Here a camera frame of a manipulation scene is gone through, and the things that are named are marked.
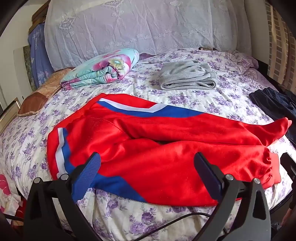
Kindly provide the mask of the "folded grey pants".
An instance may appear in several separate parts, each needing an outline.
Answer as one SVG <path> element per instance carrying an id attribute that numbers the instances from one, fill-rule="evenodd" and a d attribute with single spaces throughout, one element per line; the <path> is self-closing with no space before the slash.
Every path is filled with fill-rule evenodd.
<path id="1" fill-rule="evenodd" d="M 178 61 L 166 63 L 159 71 L 162 90 L 215 89 L 216 73 L 208 63 Z"/>

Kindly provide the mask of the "folded floral teal quilt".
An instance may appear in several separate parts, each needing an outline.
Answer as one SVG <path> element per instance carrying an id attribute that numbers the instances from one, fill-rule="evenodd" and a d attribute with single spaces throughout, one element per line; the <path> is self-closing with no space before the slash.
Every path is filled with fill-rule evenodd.
<path id="1" fill-rule="evenodd" d="M 77 89 L 122 80 L 138 60 L 139 52 L 128 48 L 96 56 L 67 73 L 61 80 L 61 86 L 64 89 Z"/>

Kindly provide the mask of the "brown pillow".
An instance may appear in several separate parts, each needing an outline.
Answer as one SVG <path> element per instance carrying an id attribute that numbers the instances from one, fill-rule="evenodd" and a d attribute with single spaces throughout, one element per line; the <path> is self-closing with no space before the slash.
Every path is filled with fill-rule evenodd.
<path id="1" fill-rule="evenodd" d="M 23 101 L 18 116 L 23 117 L 39 113 L 47 101 L 62 88 L 61 80 L 63 77 L 73 69 L 74 67 L 70 67 L 54 72 L 44 84 Z"/>

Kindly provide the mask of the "dark navy garment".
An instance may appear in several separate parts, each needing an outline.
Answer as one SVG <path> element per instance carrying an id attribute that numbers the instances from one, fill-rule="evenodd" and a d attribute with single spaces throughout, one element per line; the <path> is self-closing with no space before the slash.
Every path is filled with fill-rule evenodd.
<path id="1" fill-rule="evenodd" d="M 295 94 L 289 90 L 285 90 L 284 93 L 280 93 L 270 87 L 267 87 L 263 90 L 256 90 L 255 92 L 250 93 L 249 98 L 274 121 L 284 117 L 292 121 L 292 124 L 285 135 L 295 147 Z"/>

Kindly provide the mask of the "red blue white pants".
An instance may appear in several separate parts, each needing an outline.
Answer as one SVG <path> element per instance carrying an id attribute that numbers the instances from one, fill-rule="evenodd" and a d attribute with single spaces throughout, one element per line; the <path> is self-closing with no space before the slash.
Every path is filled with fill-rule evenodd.
<path id="1" fill-rule="evenodd" d="M 49 133 L 47 160 L 54 179 L 98 153 L 91 186 L 117 196 L 169 206 L 212 206 L 194 167 L 200 152 L 224 174 L 258 178 L 264 188 L 281 181 L 269 146 L 292 121 L 252 125 L 209 113 L 154 103 L 128 94 L 99 94 Z"/>

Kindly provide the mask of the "blue patterned fabric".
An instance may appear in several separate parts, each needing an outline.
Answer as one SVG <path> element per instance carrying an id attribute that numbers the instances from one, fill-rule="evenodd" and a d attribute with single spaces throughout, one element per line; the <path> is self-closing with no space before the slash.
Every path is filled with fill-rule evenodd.
<path id="1" fill-rule="evenodd" d="M 45 47 L 44 27 L 44 23 L 38 24 L 28 36 L 32 74 L 37 88 L 54 73 Z"/>

